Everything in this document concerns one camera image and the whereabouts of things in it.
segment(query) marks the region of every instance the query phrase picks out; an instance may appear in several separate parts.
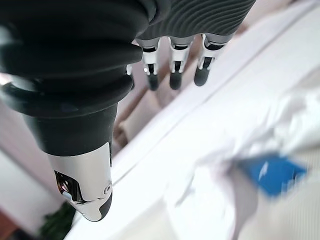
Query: black rubber finger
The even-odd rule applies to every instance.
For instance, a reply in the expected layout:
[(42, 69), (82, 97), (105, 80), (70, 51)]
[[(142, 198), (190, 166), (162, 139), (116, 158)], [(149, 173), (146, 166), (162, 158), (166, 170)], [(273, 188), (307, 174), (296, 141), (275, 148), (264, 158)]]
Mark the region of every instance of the black rubber finger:
[(203, 86), (207, 82), (208, 75), (209, 75), (208, 69), (203, 68), (202, 70), (200, 70), (199, 68), (197, 68), (194, 76), (195, 85), (197, 85), (198, 87)]
[(99, 211), (101, 213), (101, 219), (99, 219), (98, 221), (104, 219), (104, 217), (109, 212), (111, 203), (112, 203), (112, 195), (113, 195), (113, 192), (111, 192), (109, 199), (99, 208)]
[(151, 73), (148, 76), (148, 84), (151, 91), (156, 91), (159, 87), (158, 76)]
[(181, 87), (181, 83), (182, 83), (182, 76), (181, 73), (179, 72), (175, 72), (175, 73), (171, 73), (170, 75), (170, 87), (173, 90), (178, 90)]

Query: robotic hand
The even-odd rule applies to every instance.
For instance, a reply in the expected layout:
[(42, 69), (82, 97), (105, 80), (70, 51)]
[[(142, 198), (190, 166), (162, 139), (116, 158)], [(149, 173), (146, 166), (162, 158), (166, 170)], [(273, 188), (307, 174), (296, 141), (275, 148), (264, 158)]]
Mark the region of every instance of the robotic hand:
[(178, 89), (194, 35), (203, 34), (194, 82), (202, 86), (255, 0), (1, 0), (2, 100), (23, 114), (48, 155), (61, 194), (85, 218), (108, 213), (117, 104), (143, 58), (158, 87), (160, 37), (170, 37), (170, 86)]

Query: green plant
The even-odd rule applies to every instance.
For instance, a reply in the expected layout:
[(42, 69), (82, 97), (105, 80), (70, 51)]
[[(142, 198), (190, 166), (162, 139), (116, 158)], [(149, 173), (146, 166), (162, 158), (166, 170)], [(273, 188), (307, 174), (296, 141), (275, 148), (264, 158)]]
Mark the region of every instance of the green plant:
[(39, 230), (44, 240), (63, 240), (71, 229), (76, 210), (67, 202), (63, 203), (58, 211), (46, 215), (45, 223)]

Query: blue object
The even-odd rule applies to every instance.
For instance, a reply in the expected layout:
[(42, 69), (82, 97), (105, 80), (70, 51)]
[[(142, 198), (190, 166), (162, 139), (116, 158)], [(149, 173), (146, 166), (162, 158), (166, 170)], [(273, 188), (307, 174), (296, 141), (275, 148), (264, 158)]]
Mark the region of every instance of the blue object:
[(240, 169), (259, 188), (271, 197), (287, 191), (297, 176), (303, 176), (307, 169), (296, 165), (285, 156), (278, 154), (256, 157), (239, 164)]

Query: crumpled white sheet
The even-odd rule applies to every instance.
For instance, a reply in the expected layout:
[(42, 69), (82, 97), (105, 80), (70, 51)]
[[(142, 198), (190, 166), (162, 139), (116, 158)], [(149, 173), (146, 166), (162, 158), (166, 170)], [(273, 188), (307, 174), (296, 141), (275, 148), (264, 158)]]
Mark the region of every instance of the crumpled white sheet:
[(221, 148), (171, 180), (165, 199), (178, 239), (232, 239), (236, 211), (232, 184), (224, 175), (228, 164), (223, 161), (270, 152), (290, 155), (320, 145), (320, 68), (311, 78), (312, 88), (298, 85), (276, 99), (247, 141), (242, 141), (243, 135), (235, 138), (236, 148)]

